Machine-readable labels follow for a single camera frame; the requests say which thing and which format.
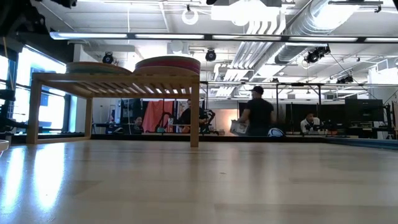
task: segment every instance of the seated person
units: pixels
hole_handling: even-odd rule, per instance
[[[131,134],[142,134],[144,132],[144,128],[142,127],[142,118],[140,116],[134,121],[131,131]]]
[[[182,112],[180,118],[178,119],[177,123],[178,124],[191,124],[191,100],[187,101],[188,103],[188,108]],[[207,122],[207,114],[205,113],[205,110],[199,107],[199,126],[206,124]],[[183,133],[188,133],[189,132],[189,126],[185,126],[183,128]]]
[[[307,114],[307,117],[300,123],[302,134],[308,134],[310,131],[314,131],[314,125],[321,125],[321,121],[319,118],[314,117],[313,113]]]

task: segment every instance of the black t-shirt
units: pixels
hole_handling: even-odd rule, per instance
[[[246,109],[250,110],[249,130],[268,128],[271,125],[271,112],[273,112],[274,107],[268,101],[261,98],[249,100]]]
[[[144,132],[144,128],[142,126],[133,125],[132,126],[132,134],[142,134]]]
[[[207,114],[205,113],[205,110],[202,108],[199,108],[199,119],[206,119]],[[191,124],[191,108],[186,109],[184,112],[182,112],[180,119],[178,119],[178,124]]]

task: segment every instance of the table leg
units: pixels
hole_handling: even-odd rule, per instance
[[[29,120],[27,127],[27,144],[37,144],[37,136],[39,134],[39,109],[40,97],[42,94],[42,82],[32,80],[30,87],[30,101],[29,101]]]
[[[91,137],[91,129],[93,125],[93,99],[86,99],[86,121],[85,121],[85,137]]]
[[[192,85],[191,92],[191,147],[199,146],[199,83]]]

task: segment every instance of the box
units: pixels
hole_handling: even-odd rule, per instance
[[[231,120],[231,128],[229,131],[238,136],[246,135],[246,131],[248,130],[248,125],[244,123],[239,123],[236,120]]]

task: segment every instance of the person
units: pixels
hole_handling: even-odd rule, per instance
[[[188,108],[182,112],[180,118],[178,119],[177,123],[178,124],[191,124],[191,100],[187,101],[188,103]],[[205,110],[199,107],[199,126],[204,125],[207,122],[207,114],[205,113]],[[183,133],[188,132],[189,126],[183,127]]]
[[[309,131],[314,131],[314,125],[321,125],[321,121],[319,118],[314,117],[313,113],[307,114],[305,119],[300,123],[302,134],[306,134]]]
[[[249,136],[267,136],[269,126],[275,123],[274,107],[262,99],[263,93],[264,89],[261,86],[255,86],[251,90],[252,99],[248,101],[246,109],[238,119],[240,123],[249,121]]]
[[[142,118],[138,116],[132,126],[132,134],[142,134],[143,132],[144,128],[142,127]]]

